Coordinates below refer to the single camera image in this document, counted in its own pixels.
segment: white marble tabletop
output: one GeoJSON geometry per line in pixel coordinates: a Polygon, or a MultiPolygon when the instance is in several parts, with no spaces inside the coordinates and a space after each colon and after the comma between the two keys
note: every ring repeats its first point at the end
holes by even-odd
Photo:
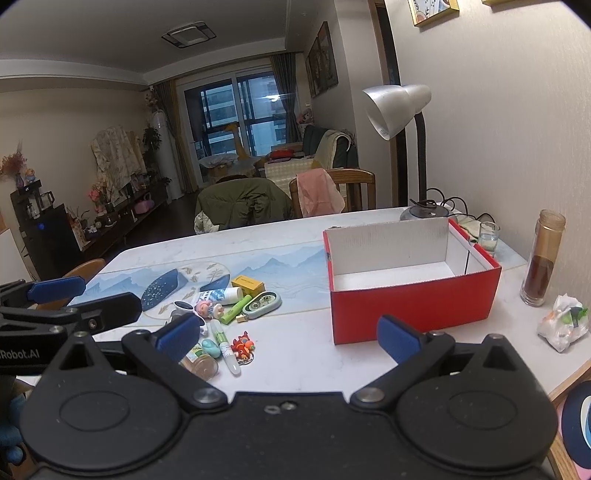
{"type": "MultiPolygon", "coordinates": [[[[401,212],[383,209],[341,213],[176,239],[127,250],[103,272],[319,241],[322,232],[331,226],[391,222],[399,220],[401,212]]],[[[565,353],[548,346],[535,330],[550,307],[533,308],[519,298],[525,260],[503,242],[495,258],[503,270],[490,316],[447,331],[459,342],[472,343],[481,342],[488,333],[505,335],[549,393],[590,358],[591,336],[571,345],[565,353]]],[[[462,308],[460,298],[457,307],[462,308]]],[[[118,340],[136,328],[119,328],[96,335],[95,339],[118,340]]],[[[147,328],[153,331],[159,325],[147,328]]],[[[256,343],[254,362],[242,368],[240,377],[233,377],[220,362],[219,373],[210,380],[230,399],[237,391],[342,391],[348,399],[354,391],[396,366],[377,342],[335,346],[329,308],[260,317],[241,324],[232,322],[226,327],[226,336],[231,341],[244,330],[256,343]]]]}

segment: ceiling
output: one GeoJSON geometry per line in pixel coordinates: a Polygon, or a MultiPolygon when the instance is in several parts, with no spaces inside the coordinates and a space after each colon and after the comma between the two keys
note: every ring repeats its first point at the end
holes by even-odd
{"type": "Polygon", "coordinates": [[[60,60],[146,73],[216,50],[288,36],[287,12],[319,0],[19,0],[0,17],[0,59],[60,60]],[[204,21],[217,35],[176,48],[168,30],[204,21]]]}

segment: hanging clothes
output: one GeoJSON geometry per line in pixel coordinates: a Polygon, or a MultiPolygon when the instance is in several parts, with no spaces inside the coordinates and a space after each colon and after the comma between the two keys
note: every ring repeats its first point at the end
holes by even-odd
{"type": "Polygon", "coordinates": [[[97,178],[105,182],[111,201],[121,196],[119,190],[131,181],[134,173],[146,172],[143,159],[136,155],[122,126],[99,132],[90,147],[96,157],[97,178]]]}

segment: curtain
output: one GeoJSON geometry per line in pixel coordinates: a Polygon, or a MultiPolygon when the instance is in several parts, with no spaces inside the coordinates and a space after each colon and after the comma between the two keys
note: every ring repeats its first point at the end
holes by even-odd
{"type": "Polygon", "coordinates": [[[281,95],[281,103],[285,109],[285,133],[287,143],[301,140],[300,129],[297,127],[296,114],[296,54],[280,53],[271,55],[271,67],[277,90],[281,95]]]}
{"type": "Polygon", "coordinates": [[[178,163],[177,168],[180,174],[180,184],[183,193],[192,193],[197,190],[197,183],[193,175],[189,174],[191,157],[186,151],[183,135],[181,133],[181,119],[178,110],[178,96],[176,82],[167,80],[166,82],[154,85],[154,90],[160,101],[160,106],[168,119],[168,127],[174,136],[177,146],[178,163]]]}

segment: silver lamp shade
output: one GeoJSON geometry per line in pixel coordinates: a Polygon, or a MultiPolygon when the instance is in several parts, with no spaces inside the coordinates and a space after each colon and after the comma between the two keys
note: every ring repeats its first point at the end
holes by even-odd
{"type": "Polygon", "coordinates": [[[427,85],[380,85],[363,92],[369,120],[385,140],[394,138],[431,101],[427,85]]]}

